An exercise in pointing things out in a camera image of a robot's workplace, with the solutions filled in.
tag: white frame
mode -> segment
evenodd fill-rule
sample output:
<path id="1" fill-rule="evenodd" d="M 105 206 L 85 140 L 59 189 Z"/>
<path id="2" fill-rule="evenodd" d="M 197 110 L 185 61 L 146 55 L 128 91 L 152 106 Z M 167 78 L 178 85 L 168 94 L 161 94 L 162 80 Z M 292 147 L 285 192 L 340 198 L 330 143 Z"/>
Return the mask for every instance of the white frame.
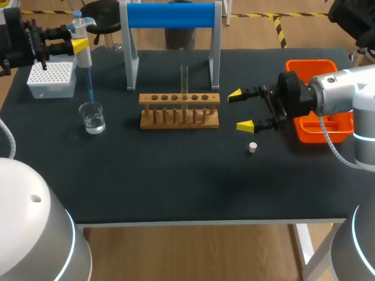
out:
<path id="1" fill-rule="evenodd" d="M 127 88 L 130 91 L 135 90 L 137 83 L 139 57 L 135 45 L 133 30 L 129 28 L 128 22 L 128 2 L 120 2 L 121 31 L 124 50 L 125 70 L 127 77 Z M 214 2 L 214 27 L 212 28 L 211 46 L 209 54 L 211 89 L 219 89 L 220 76 L 220 49 L 221 49 L 221 16 L 222 3 Z"/>
<path id="2" fill-rule="evenodd" d="M 336 231 L 345 221 L 342 218 L 316 220 L 231 220 L 231 221 L 154 221 L 154 222 L 116 222 L 110 224 L 78 224 L 81 229 L 86 227 L 160 227 L 187 225 L 257 225 L 257 224 L 292 224 L 298 247 L 298 258 L 302 265 L 302 280 L 316 281 L 325 269 L 332 265 L 330 245 Z M 307 224 L 335 223 L 327 237 L 314 252 Z"/>

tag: cable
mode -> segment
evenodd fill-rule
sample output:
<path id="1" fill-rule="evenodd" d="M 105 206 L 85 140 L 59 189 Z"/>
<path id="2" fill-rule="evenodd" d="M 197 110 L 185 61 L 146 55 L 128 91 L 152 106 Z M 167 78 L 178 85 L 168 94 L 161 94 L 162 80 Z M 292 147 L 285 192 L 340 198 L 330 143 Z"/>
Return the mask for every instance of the cable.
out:
<path id="1" fill-rule="evenodd" d="M 349 166 L 351 168 L 354 168 L 354 169 L 362 169 L 361 167 L 359 167 L 358 165 L 356 164 L 353 164 L 353 163 L 350 163 L 349 161 L 346 161 L 341 155 L 340 153 L 336 150 L 335 146 L 333 145 L 328 133 L 327 133 L 327 129 L 326 129 L 326 126 L 324 125 L 324 122 L 323 122 L 323 118 L 321 116 L 319 116 L 319 123 L 322 127 L 322 130 L 323 130 L 323 134 L 324 134 L 324 137 L 326 138 L 326 141 L 328 143 L 328 146 L 329 148 L 332 150 L 333 154 L 342 162 L 344 163 L 346 166 Z"/>
<path id="2" fill-rule="evenodd" d="M 9 143 L 11 145 L 11 153 L 9 154 L 9 158 L 13 159 L 16 155 L 16 140 L 14 140 L 14 137 L 12 135 L 12 132 L 8 129 L 8 127 L 5 125 L 5 123 L 0 118 L 0 128 L 3 129 L 5 135 L 9 139 Z"/>

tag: wooden floor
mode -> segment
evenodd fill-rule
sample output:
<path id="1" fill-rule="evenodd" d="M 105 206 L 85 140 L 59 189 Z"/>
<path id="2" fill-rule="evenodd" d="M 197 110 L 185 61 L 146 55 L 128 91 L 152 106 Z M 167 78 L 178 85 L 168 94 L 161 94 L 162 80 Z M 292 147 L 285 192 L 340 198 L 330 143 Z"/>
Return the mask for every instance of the wooden floor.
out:
<path id="1" fill-rule="evenodd" d="M 72 0 L 75 8 L 80 0 Z M 233 13 L 327 12 L 333 0 L 233 0 Z M 66 0 L 23 0 L 22 10 L 69 10 Z M 69 23 L 69 15 L 25 15 L 43 28 Z M 327 18 L 282 18 L 288 47 L 345 47 L 354 40 Z M 199 30 L 197 49 L 208 49 L 210 30 Z M 139 49 L 165 49 L 163 30 L 136 31 Z M 120 43 L 121 34 L 114 35 Z M 272 20 L 232 18 L 223 27 L 223 49 L 280 48 Z M 2 77 L 0 105 L 12 77 Z M 330 225 L 310 225 L 317 248 Z M 287 225 L 220 227 L 95 228 L 88 241 L 93 281 L 300 280 L 294 240 Z M 333 280 L 329 272 L 321 280 Z"/>

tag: water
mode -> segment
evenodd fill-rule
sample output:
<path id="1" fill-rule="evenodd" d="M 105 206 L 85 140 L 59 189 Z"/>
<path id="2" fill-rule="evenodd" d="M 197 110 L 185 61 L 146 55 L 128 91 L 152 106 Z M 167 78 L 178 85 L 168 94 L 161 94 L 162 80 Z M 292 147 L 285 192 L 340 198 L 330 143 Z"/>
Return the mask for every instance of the water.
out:
<path id="1" fill-rule="evenodd" d="M 88 94 L 90 95 L 90 99 L 94 102 L 94 91 L 93 91 L 93 81 L 91 79 L 91 67 L 87 67 L 86 69 L 86 80 L 88 86 Z"/>
<path id="2" fill-rule="evenodd" d="M 85 117 L 86 131 L 92 135 L 102 133 L 105 130 L 105 122 L 102 114 L 90 114 Z"/>

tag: black stool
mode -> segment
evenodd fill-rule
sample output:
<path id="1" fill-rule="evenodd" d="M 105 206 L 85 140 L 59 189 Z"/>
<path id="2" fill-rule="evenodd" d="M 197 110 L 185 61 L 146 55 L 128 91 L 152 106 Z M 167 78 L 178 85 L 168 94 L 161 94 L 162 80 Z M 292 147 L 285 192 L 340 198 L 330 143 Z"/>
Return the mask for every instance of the black stool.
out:
<path id="1" fill-rule="evenodd" d="M 100 35 L 104 35 L 105 46 L 97 49 L 119 50 L 122 44 L 114 44 L 112 33 L 121 30 L 120 5 L 116 0 L 98 0 L 86 4 L 81 9 L 83 17 L 96 21 L 96 26 L 88 26 L 87 31 L 96 34 L 94 44 L 98 45 Z"/>

